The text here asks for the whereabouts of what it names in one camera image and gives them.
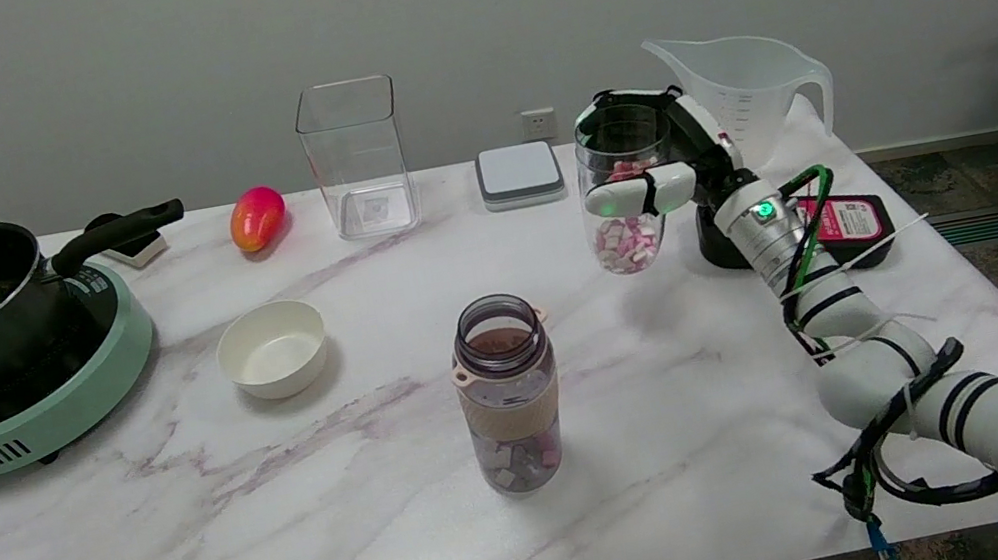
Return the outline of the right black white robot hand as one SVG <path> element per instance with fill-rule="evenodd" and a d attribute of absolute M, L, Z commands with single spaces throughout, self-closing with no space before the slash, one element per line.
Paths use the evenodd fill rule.
<path fill-rule="evenodd" d="M 575 123 L 575 156 L 593 255 L 613 273 L 649 267 L 668 215 L 695 206 L 699 242 L 736 221 L 783 215 L 778 193 L 744 165 L 740 148 L 679 87 L 601 91 Z"/>

